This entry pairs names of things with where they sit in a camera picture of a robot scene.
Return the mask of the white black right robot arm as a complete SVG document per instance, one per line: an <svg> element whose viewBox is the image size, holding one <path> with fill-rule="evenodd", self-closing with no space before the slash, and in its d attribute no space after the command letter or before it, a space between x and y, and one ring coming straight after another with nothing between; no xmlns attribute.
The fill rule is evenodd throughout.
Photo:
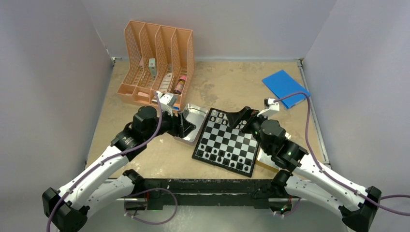
<svg viewBox="0 0 410 232"><path fill-rule="evenodd" d="M261 112L244 107L227 113L231 128L243 124L241 132L250 134L261 150L281 170L273 179L272 192L299 196L341 217L355 232L367 232L377 213L381 191L356 184L319 162L299 144L291 141L277 120L269 119L273 109Z"/></svg>

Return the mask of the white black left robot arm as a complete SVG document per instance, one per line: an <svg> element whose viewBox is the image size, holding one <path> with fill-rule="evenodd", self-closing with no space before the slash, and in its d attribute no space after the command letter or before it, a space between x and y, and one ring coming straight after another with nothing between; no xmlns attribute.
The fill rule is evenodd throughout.
<svg viewBox="0 0 410 232"><path fill-rule="evenodd" d="M126 170L112 183L106 182L157 136L167 133L184 138L197 128L181 112L175 114L164 107L163 104L159 109L141 107L90 166L59 189L48 188L42 194L44 214L48 218L46 231L54 225L61 232L77 232L93 214L121 197L148 196L153 191L171 193L146 185L146 180L134 170Z"/></svg>

